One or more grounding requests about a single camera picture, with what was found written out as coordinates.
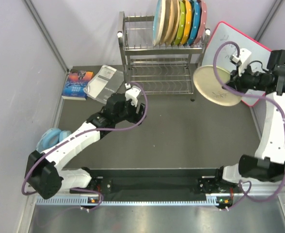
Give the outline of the cream green plate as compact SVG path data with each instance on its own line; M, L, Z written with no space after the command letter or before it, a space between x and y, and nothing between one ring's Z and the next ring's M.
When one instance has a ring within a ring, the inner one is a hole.
M201 66L193 74L193 83L199 93L207 100L221 105L234 106L241 102L241 97L222 88L212 65Z

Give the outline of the white blue leaf plate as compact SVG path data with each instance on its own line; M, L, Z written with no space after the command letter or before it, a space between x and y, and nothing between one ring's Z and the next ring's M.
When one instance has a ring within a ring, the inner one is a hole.
M153 46L160 43L166 14L166 1L158 0L153 21Z

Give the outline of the beige bird plate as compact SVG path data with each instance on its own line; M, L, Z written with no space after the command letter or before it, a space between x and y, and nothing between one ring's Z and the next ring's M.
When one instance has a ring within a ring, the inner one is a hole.
M165 1L165 18L160 39L160 45L165 44L171 34L174 24L174 3L172 0Z
M179 27L179 21L180 21L180 1L179 0L173 0L174 4L174 24L172 31L170 33L169 38L166 40L166 46L171 45L176 37L177 30Z

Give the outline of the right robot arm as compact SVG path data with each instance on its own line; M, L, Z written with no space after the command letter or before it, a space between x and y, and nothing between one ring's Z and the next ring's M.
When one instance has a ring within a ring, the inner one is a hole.
M231 57L242 73L232 71L226 84L241 93L249 89L265 92L261 98L266 102L266 117L255 155L243 155L236 165L225 166L222 175L214 179L219 192L246 178L270 183L285 179L285 50L273 50L262 72L253 71L250 62L241 61L244 57L243 53Z

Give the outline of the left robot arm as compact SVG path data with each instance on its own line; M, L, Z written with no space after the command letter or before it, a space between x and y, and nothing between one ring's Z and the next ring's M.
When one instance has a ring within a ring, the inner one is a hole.
M106 105L72 134L43 152L34 150L28 156L23 184L29 184L45 200L59 191L74 188L82 188L89 193L95 191L97 180L87 169L65 170L64 166L89 145L110 132L118 131L117 124L123 121L132 123L129 130L140 125L147 113L147 103L138 102L143 93L142 89L133 86L123 94L112 94Z

